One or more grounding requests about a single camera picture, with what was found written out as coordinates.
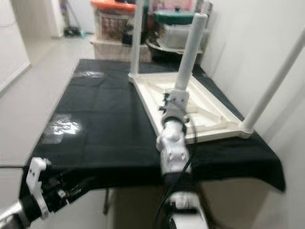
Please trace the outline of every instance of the black tablecloth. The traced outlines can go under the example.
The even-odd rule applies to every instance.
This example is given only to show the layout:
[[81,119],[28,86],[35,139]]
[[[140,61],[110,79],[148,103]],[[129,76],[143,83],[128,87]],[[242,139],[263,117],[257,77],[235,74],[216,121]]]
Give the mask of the black tablecloth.
[[[49,122],[54,123],[61,115],[66,116],[76,132],[50,135],[54,127],[51,125],[53,129],[50,129],[49,126],[28,161],[39,156],[52,162],[43,178],[68,170],[71,171],[71,182],[93,174],[99,176],[101,182],[96,188],[161,183],[156,135],[134,86],[128,82],[129,66],[126,62],[80,60]],[[142,73],[171,71],[177,71],[177,66],[140,64]],[[200,83],[243,119],[199,66],[194,67],[193,73]],[[285,190],[281,162],[257,133],[249,139],[233,137],[199,143],[197,150],[192,167],[198,181],[253,177]],[[27,167],[20,196],[27,192],[24,185],[26,173]]]

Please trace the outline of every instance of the white plastic base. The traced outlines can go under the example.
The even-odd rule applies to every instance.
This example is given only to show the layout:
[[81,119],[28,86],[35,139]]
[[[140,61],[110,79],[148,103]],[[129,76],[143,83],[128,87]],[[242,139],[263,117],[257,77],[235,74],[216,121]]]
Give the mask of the white plastic base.
[[[178,73],[139,74],[130,78],[134,84],[142,104],[152,123],[156,135],[163,130],[161,124],[164,91],[174,88]],[[248,138],[251,133],[240,128],[242,123],[212,93],[191,76],[186,89],[189,94],[187,113],[193,119],[197,131],[198,142],[239,136]],[[186,141],[193,143],[193,132],[187,123]]]

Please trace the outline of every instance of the white plastic pipe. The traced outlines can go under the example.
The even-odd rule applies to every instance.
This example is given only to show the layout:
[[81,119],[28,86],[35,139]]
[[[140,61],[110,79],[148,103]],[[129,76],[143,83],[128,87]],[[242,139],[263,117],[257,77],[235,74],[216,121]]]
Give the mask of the white plastic pipe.
[[137,8],[134,13],[134,28],[132,35],[132,59],[129,73],[130,77],[136,77],[139,73],[143,5],[143,0],[137,0]]
[[267,107],[268,103],[270,102],[273,95],[275,94],[275,92],[283,82],[284,78],[287,76],[289,70],[291,69],[297,57],[301,53],[304,45],[305,45],[305,27],[303,28],[301,35],[298,37],[295,45],[291,49],[285,62],[282,64],[281,68],[279,69],[274,79],[268,86],[267,90],[258,100],[258,102],[254,105],[254,107],[250,110],[249,114],[242,122],[240,128],[243,131],[253,132],[253,126],[255,125],[255,123],[263,113],[264,109]]
[[185,52],[183,54],[175,88],[185,91],[192,74],[193,66],[197,57],[198,48],[201,43],[208,16],[203,13],[196,13],[192,26],[187,37]]

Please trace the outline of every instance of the gray floor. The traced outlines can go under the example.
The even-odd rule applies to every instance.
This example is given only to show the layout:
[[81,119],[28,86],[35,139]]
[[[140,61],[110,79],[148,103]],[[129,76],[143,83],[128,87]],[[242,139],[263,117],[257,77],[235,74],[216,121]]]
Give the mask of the gray floor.
[[[23,165],[33,150],[80,58],[94,59],[90,37],[62,39],[0,97],[0,162]],[[17,200],[20,170],[0,170],[0,212]],[[92,191],[34,229],[151,228],[161,195],[159,187],[120,189],[102,213],[105,192]]]

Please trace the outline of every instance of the orange lid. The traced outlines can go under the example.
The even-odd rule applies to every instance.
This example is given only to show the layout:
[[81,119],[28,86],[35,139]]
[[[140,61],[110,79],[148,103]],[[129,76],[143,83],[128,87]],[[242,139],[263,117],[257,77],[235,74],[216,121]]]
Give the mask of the orange lid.
[[128,13],[133,13],[136,4],[122,3],[115,0],[91,0],[91,4],[97,6],[100,10],[117,9]]

